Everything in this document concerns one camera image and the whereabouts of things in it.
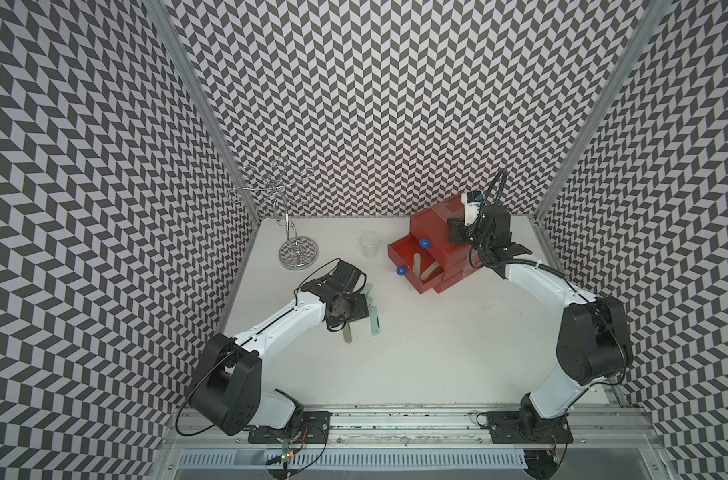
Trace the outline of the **olive knife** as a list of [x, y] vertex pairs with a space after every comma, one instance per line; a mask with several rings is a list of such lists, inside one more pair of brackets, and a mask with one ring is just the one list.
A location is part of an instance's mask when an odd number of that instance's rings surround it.
[[419, 252], [416, 252], [413, 255], [412, 271], [414, 272], [416, 278], [418, 280], [421, 280], [420, 275], [422, 273], [422, 256]]
[[351, 331], [351, 325], [350, 324], [346, 324], [344, 326], [342, 332], [343, 332], [344, 341], [347, 344], [351, 344], [353, 342], [353, 335], [352, 335], [352, 331]]
[[436, 270], [440, 268], [440, 263], [438, 261], [434, 261], [429, 267], [427, 267], [420, 275], [420, 279], [423, 282], [426, 282]]

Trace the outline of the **red top drawer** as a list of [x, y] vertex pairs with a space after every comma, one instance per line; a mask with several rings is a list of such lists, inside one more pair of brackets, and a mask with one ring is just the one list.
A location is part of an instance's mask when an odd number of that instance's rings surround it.
[[427, 239], [426, 250], [441, 264], [454, 263], [468, 255], [468, 244], [455, 245], [450, 241], [448, 220], [465, 220], [465, 205], [462, 195], [449, 197], [431, 207], [420, 210], [410, 218], [410, 233], [421, 242]]

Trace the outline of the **red drawer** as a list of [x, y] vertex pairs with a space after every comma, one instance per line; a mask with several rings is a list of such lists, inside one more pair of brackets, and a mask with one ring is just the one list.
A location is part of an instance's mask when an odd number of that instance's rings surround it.
[[441, 264], [454, 263], [468, 255], [468, 244], [455, 245], [450, 241], [448, 220], [465, 220], [465, 205], [462, 195], [449, 197], [431, 207], [420, 210], [410, 218], [410, 233], [421, 242], [427, 239], [426, 250]]
[[387, 253], [396, 266], [397, 274], [404, 277], [419, 294], [439, 287], [444, 268], [411, 234], [389, 244]]

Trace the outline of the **olive knife top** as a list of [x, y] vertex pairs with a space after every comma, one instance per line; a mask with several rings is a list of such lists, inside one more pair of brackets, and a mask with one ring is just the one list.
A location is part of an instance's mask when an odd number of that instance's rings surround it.
[[423, 282], [426, 282], [436, 270], [440, 268], [440, 263], [438, 261], [434, 261], [429, 267], [427, 267], [420, 275], [420, 279]]

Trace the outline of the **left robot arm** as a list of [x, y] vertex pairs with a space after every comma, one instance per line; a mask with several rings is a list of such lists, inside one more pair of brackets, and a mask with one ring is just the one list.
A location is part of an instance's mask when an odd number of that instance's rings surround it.
[[334, 333], [373, 316], [367, 274], [339, 258], [327, 265], [331, 271], [305, 279], [292, 300], [266, 320], [234, 336], [214, 335], [183, 405], [229, 436], [249, 428], [290, 438], [302, 432], [304, 406], [279, 389], [265, 390], [263, 367], [311, 329], [323, 325]]

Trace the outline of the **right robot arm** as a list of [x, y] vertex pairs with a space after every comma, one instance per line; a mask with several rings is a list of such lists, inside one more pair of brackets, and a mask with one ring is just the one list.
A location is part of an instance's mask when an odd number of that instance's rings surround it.
[[468, 261], [519, 285], [560, 320], [555, 347], [557, 366], [518, 412], [520, 428], [544, 429], [566, 418], [569, 409], [594, 385], [624, 382], [633, 360], [624, 305], [575, 286], [513, 241], [511, 214], [479, 191], [460, 196], [464, 213], [447, 221], [450, 242], [470, 247]]

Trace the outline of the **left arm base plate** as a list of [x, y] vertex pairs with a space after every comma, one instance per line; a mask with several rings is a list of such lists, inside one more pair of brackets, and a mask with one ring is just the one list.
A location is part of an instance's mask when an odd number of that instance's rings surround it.
[[279, 445], [282, 442], [292, 444], [324, 444], [331, 423], [332, 412], [327, 410], [304, 411], [294, 415], [289, 423], [281, 429], [268, 426], [252, 427], [249, 430], [249, 444]]

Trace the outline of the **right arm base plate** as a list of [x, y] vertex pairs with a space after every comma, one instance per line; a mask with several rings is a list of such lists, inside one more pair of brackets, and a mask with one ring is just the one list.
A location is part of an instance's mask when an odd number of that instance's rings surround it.
[[566, 416], [543, 419], [526, 410], [490, 411], [485, 417], [494, 444], [563, 445], [574, 442]]

